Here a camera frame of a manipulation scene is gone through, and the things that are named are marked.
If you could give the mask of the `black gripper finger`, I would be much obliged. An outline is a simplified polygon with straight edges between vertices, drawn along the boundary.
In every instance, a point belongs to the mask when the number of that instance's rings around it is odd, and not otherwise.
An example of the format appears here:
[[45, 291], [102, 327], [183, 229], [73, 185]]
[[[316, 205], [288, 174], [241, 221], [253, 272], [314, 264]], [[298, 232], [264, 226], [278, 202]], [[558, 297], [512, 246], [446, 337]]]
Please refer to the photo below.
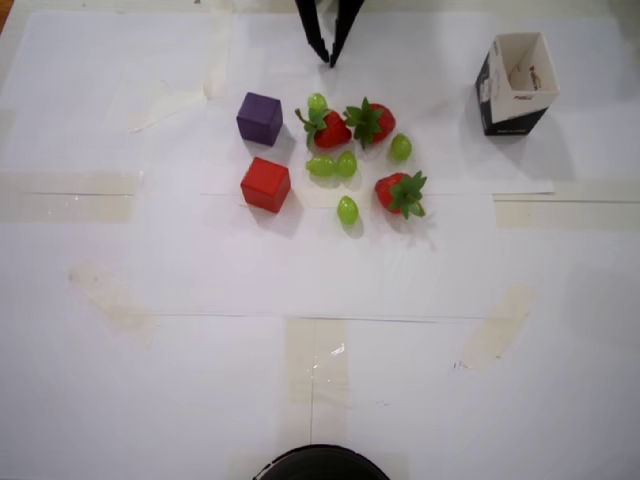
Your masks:
[[296, 0], [295, 4], [308, 44], [324, 63], [328, 63], [330, 55], [321, 35], [316, 1]]
[[335, 38], [329, 66], [334, 68], [343, 50], [355, 19], [364, 4], [364, 0], [339, 0], [335, 25]]

